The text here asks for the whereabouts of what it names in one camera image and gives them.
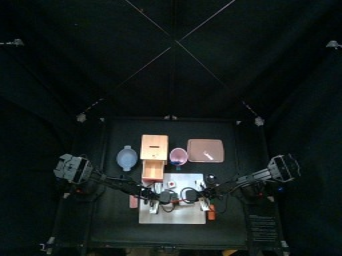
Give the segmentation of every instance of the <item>cup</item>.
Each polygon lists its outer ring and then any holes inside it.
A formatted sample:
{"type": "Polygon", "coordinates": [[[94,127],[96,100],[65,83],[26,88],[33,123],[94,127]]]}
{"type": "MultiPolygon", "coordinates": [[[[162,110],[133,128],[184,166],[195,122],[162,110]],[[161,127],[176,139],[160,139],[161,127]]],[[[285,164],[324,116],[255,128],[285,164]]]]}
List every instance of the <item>cup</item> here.
{"type": "Polygon", "coordinates": [[[173,148],[169,152],[169,161],[170,164],[176,166],[176,170],[180,170],[180,165],[187,162],[188,155],[187,151],[183,148],[173,148]]]}

